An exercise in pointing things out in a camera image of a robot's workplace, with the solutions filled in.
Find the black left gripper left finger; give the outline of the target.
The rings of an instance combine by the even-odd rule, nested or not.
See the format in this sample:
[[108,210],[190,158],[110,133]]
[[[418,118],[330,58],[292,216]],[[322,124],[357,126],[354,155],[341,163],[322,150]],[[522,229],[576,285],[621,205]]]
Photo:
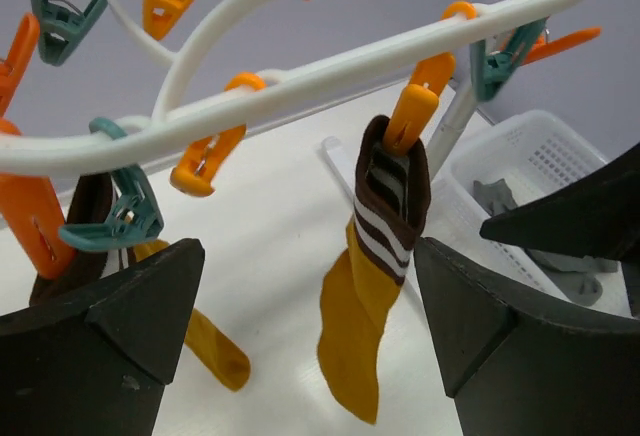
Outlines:
[[175,376],[205,261],[182,239],[1,318],[4,435],[149,435]]

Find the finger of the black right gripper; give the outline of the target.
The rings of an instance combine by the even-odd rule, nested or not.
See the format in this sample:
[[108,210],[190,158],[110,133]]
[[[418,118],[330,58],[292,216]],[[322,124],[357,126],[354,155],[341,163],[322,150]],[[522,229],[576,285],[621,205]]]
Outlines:
[[480,235],[562,255],[639,260],[639,147],[555,193],[483,222]]

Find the orange brown sock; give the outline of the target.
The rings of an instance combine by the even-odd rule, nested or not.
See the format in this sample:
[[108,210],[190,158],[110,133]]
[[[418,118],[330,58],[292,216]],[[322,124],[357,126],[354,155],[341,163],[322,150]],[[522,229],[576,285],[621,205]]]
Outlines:
[[[82,176],[76,184],[66,221],[76,224],[101,223],[116,199],[114,183],[108,174]],[[79,289],[168,247],[168,242],[156,239],[108,252],[78,250],[59,277],[50,280],[36,276],[29,304],[38,305]],[[192,310],[184,344],[229,390],[238,391],[247,383],[251,372],[249,357],[198,309]]]

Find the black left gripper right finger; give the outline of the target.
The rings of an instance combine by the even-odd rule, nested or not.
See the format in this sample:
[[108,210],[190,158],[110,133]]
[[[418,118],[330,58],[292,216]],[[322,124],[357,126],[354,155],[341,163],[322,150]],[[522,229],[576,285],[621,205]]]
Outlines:
[[431,237],[414,264],[464,434],[638,434],[638,320],[544,294]]

